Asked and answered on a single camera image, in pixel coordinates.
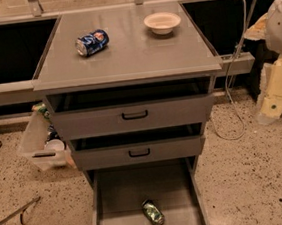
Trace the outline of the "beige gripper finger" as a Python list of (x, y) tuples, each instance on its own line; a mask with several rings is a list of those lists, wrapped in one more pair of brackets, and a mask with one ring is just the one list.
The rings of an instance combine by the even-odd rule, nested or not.
[(248, 40), (259, 41), (266, 38), (266, 21), (268, 15), (262, 15), (249, 29), (247, 29), (244, 33), (245, 38)]
[(282, 54), (261, 70), (260, 95), (257, 98), (257, 121), (271, 124), (282, 115)]

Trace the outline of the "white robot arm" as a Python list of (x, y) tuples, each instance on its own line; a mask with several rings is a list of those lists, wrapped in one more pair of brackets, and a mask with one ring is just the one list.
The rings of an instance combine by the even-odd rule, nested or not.
[(279, 54), (275, 62), (264, 64), (261, 71), (260, 95), (256, 119), (271, 124), (282, 115), (282, 0), (274, 0), (266, 14), (244, 33), (248, 40), (265, 40), (267, 48)]

